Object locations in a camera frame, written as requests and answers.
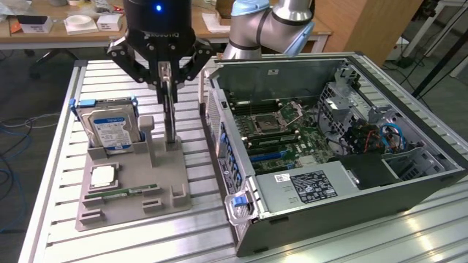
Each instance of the blue latch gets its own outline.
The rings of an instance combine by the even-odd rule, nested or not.
[[[80,108],[89,108],[96,106],[96,100],[89,99],[89,100],[80,100],[79,102]]]
[[[76,112],[76,99],[71,98],[71,101],[68,102],[68,107],[71,108],[71,111],[73,112],[75,116],[79,117],[79,114]]]
[[[245,196],[239,196],[232,199],[233,207],[241,207],[248,204]]]

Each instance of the wooden cabinet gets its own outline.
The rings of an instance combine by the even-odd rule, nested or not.
[[[381,65],[423,0],[315,0],[332,29],[324,52],[361,51]]]

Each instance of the barcode sticker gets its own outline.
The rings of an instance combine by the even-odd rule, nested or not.
[[[289,174],[277,174],[275,175],[276,182],[291,181]]]

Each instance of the aluminum extrusion table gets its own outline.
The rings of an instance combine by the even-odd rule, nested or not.
[[[427,109],[397,83],[365,57],[356,58],[468,157],[467,142],[455,133],[441,131],[445,125],[427,117]],[[188,82],[176,104],[176,130],[183,138],[193,208],[77,232],[87,135],[68,109],[69,98],[104,99],[132,93],[139,98],[140,114],[155,116],[153,137],[164,133],[163,106],[147,85],[133,82],[112,61],[77,61],[20,262],[468,262],[468,180],[439,191],[405,213],[237,258],[201,130],[197,89],[197,80]],[[383,101],[364,79],[361,90],[375,104]]]

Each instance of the wooden table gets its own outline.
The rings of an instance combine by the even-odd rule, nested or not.
[[[123,0],[111,0],[109,3],[123,6]],[[125,32],[127,23],[124,18],[123,29],[116,31],[100,31],[88,34],[69,36],[67,34],[63,20],[68,12],[79,10],[77,7],[65,5],[53,7],[48,0],[35,0],[32,8],[37,15],[48,15],[57,20],[53,24],[52,31],[48,34],[25,34],[21,31],[9,33],[9,26],[16,22],[11,17],[0,23],[0,50],[3,49],[53,49],[53,48],[84,48],[105,47],[112,39],[119,39]],[[203,13],[215,13],[215,6],[207,4],[203,0],[192,1],[192,27],[195,34],[200,38],[208,39],[212,43],[227,43],[228,33],[211,33],[207,29],[201,18]],[[317,19],[313,20],[316,25],[309,40],[316,41],[313,52],[320,52],[325,46],[327,38],[331,35],[331,29]]]

